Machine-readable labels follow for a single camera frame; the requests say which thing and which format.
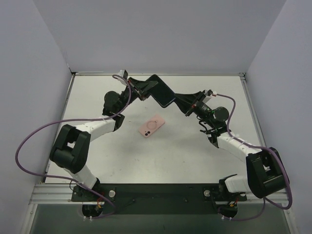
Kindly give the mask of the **pink cased phone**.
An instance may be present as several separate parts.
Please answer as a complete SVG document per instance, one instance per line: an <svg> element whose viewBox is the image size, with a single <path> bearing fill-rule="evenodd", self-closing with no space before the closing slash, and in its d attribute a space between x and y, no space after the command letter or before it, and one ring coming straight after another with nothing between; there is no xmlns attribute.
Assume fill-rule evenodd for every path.
<svg viewBox="0 0 312 234"><path fill-rule="evenodd" d="M155 133L160 127L165 124L165 119L160 115L154 115L151 119L142 124L138 132L145 138L149 138Z"/></svg>

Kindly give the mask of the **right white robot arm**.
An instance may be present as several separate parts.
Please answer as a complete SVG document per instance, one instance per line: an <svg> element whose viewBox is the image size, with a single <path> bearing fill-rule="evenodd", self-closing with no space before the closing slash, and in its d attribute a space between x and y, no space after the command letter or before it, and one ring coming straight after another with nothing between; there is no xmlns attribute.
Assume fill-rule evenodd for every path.
<svg viewBox="0 0 312 234"><path fill-rule="evenodd" d="M230 130L233 111L225 107L210 108L207 102L218 96L212 90L195 94L175 94L175 104L185 116L195 114L202 132L209 142L223 149L246 164L246 175L231 175L224 179L223 186L231 194L252 193L258 198L285 189L292 201L290 181L278 151L272 147L252 145Z"/></svg>

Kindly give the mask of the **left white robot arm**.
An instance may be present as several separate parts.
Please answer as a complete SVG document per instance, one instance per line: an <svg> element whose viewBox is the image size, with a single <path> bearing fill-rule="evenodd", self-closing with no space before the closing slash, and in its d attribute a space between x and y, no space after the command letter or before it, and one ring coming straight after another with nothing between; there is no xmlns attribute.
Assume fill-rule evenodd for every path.
<svg viewBox="0 0 312 234"><path fill-rule="evenodd" d="M120 75L113 77L125 84L125 90L120 94L109 91L104 95L102 116L98 120L84 121L77 126L63 125L50 152L50 160L65 170L72 181L83 189L82 194L91 201L100 197L110 202L100 194L99 180L87 167L90 143L104 134L118 130L124 121L122 112L127 106L136 98L147 99L151 89L158 84L157 81L126 79Z"/></svg>

